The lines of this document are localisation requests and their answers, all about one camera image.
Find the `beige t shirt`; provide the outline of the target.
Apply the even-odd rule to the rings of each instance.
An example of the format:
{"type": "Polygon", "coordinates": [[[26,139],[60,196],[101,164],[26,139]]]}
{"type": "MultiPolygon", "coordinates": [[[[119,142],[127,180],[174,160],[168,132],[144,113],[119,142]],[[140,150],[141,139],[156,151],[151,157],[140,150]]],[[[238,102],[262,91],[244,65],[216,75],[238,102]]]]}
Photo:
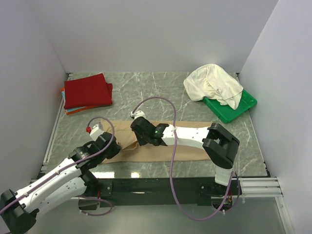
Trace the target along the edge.
{"type": "MultiPolygon", "coordinates": [[[[171,161],[173,153],[172,146],[153,146],[147,144],[140,146],[135,133],[131,130],[131,121],[113,120],[115,137],[122,147],[121,151],[112,159],[105,159],[102,164],[115,162],[164,162],[171,161]]],[[[210,160],[208,154],[203,150],[190,146],[178,145],[175,153],[175,161],[199,161],[210,160]]]]}

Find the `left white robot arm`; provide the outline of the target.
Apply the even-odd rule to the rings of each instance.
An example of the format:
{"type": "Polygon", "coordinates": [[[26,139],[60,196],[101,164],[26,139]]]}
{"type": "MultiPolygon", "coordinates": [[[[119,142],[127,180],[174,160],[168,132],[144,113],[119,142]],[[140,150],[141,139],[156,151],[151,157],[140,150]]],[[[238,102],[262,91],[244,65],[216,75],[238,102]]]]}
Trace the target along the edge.
{"type": "Polygon", "coordinates": [[[90,171],[103,160],[116,156],[121,147],[108,132],[76,147],[55,169],[32,184],[0,196],[0,215],[12,234],[24,234],[49,205],[73,196],[98,195],[99,180],[90,171]]]}

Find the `aluminium frame rail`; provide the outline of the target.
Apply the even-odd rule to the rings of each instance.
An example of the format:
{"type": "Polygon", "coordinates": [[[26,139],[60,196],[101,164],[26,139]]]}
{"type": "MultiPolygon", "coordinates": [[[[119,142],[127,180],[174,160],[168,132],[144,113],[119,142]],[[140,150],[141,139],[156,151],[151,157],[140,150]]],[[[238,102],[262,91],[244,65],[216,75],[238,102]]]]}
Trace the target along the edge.
{"type": "MultiPolygon", "coordinates": [[[[277,181],[277,178],[273,178],[273,177],[250,177],[250,178],[243,177],[239,179],[233,177],[232,182],[226,187],[227,188],[226,188],[225,195],[228,195],[229,198],[232,198],[232,197],[234,198],[238,198],[238,197],[242,197],[242,198],[245,198],[245,197],[281,197],[282,196],[282,191],[277,181]]],[[[176,194],[175,188],[173,189],[171,188],[171,190],[172,190],[172,194],[175,195],[176,194]]],[[[95,203],[88,202],[88,200],[91,198],[93,197],[84,196],[84,200],[78,203],[79,208],[82,209],[83,211],[94,210],[96,208],[95,203]]],[[[96,197],[95,199],[97,202],[100,203],[101,207],[110,207],[111,205],[113,205],[112,202],[108,200],[96,198],[96,197]]],[[[67,200],[62,200],[60,202],[47,206],[46,208],[43,209],[42,214],[37,215],[36,220],[40,218],[41,216],[43,216],[44,214],[46,214],[51,209],[55,208],[56,206],[62,204],[63,202],[67,200]]],[[[212,203],[211,206],[213,206],[214,208],[217,208],[218,205],[220,204],[221,202],[216,203],[216,204],[212,203]]]]}

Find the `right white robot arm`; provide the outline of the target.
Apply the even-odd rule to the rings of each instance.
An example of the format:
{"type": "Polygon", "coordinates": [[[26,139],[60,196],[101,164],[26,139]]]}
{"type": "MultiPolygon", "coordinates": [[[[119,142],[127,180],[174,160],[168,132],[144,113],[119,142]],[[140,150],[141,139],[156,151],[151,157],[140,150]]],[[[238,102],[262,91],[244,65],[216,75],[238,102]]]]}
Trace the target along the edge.
{"type": "Polygon", "coordinates": [[[215,183],[229,185],[240,141],[222,125],[212,123],[209,127],[190,128],[160,123],[154,126],[146,118],[137,117],[130,128],[140,146],[173,145],[176,151],[177,146],[181,145],[205,151],[215,165],[215,183]]]}

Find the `folded orange t shirt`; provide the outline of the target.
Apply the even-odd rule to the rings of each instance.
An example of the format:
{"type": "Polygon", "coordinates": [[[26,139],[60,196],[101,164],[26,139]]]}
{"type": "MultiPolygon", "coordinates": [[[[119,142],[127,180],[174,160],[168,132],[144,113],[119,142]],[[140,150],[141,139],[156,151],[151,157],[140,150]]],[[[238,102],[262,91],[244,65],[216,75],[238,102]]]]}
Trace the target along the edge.
{"type": "MultiPolygon", "coordinates": [[[[66,100],[65,100],[65,88],[64,87],[61,89],[61,94],[62,94],[62,98],[63,98],[64,103],[66,103],[66,100]]],[[[92,108],[95,108],[95,106],[85,106],[85,107],[77,107],[77,108],[65,109],[65,112],[66,112],[67,115],[70,115],[70,114],[78,113],[80,111],[84,111],[84,110],[88,110],[88,109],[92,109],[92,108]]]]}

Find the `black base beam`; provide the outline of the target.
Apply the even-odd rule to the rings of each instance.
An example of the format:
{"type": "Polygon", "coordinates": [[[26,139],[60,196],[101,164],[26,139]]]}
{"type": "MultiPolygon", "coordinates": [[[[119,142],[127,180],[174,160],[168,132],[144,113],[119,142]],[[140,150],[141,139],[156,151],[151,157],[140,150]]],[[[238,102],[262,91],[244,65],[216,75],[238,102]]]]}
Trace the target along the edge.
{"type": "MultiPolygon", "coordinates": [[[[180,177],[173,183],[183,205],[219,203],[227,188],[215,183],[213,177],[180,177]]],[[[175,204],[168,178],[102,178],[95,187],[87,188],[85,195],[108,200],[115,206],[175,204]]]]}

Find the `white t shirt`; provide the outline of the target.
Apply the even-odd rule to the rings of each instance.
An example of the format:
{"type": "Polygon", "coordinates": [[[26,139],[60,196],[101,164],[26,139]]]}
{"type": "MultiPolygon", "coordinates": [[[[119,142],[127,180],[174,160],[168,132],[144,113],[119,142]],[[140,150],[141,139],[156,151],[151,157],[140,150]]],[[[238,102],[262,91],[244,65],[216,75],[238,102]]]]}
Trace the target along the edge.
{"type": "Polygon", "coordinates": [[[216,64],[197,68],[185,78],[183,85],[192,101],[207,97],[233,110],[238,108],[243,92],[243,86],[216,64]]]}

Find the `folded red t shirt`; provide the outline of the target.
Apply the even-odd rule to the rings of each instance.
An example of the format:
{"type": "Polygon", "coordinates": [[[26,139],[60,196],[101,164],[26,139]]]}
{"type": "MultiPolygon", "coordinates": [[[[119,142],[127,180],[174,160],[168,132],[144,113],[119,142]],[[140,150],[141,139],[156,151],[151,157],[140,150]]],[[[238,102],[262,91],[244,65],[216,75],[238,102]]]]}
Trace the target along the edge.
{"type": "Polygon", "coordinates": [[[113,85],[107,83],[104,74],[68,80],[64,82],[65,109],[98,107],[113,104],[113,85]]]}

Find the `folded light blue t shirt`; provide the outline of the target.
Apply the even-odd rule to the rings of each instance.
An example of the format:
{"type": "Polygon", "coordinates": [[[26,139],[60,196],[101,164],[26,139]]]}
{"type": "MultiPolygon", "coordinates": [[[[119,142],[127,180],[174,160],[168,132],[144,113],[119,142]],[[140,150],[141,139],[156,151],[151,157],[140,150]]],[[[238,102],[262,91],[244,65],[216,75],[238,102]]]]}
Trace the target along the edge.
{"type": "MultiPolygon", "coordinates": [[[[63,98],[64,103],[66,103],[66,100],[65,100],[65,89],[64,88],[62,88],[61,94],[62,94],[62,98],[63,98]]],[[[85,108],[86,107],[76,107],[76,108],[71,108],[71,109],[65,109],[65,112],[66,112],[67,115],[69,115],[69,114],[73,114],[73,113],[82,111],[85,108]]]]}

